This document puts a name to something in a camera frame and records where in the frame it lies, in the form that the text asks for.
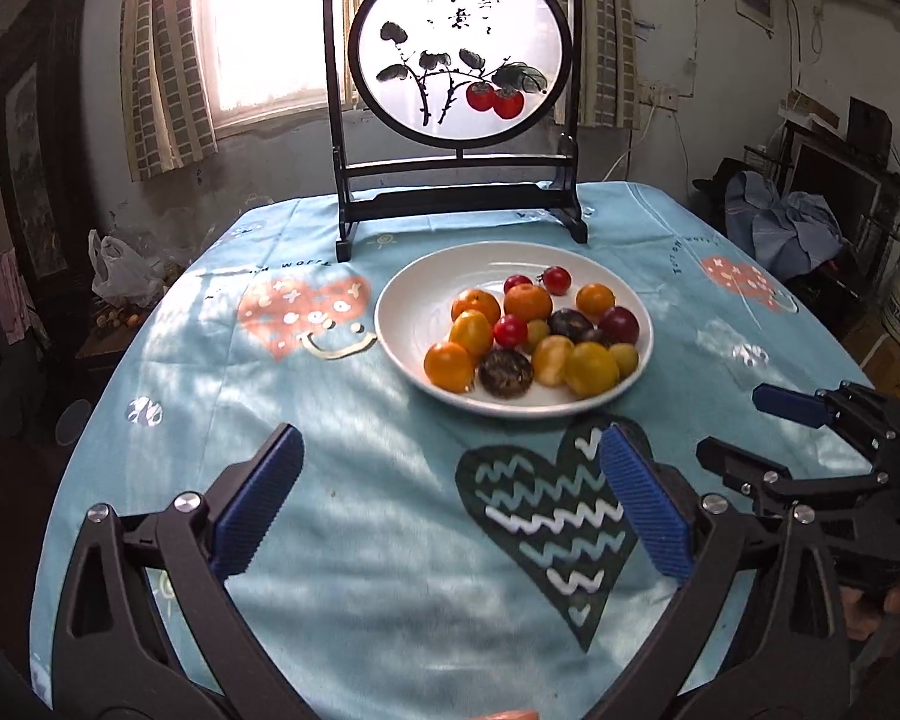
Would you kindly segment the person's right hand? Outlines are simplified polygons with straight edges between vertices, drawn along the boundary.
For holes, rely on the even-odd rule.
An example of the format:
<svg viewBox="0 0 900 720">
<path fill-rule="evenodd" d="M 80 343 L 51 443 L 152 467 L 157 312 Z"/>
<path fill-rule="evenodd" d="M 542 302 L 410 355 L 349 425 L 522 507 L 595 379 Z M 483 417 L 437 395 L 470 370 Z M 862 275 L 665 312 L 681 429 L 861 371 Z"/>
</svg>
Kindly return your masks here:
<svg viewBox="0 0 900 720">
<path fill-rule="evenodd" d="M 881 628 L 886 616 L 900 616 L 900 585 L 886 592 L 881 606 L 865 601 L 862 590 L 842 587 L 841 598 L 845 628 L 852 640 L 866 640 Z"/>
</svg>

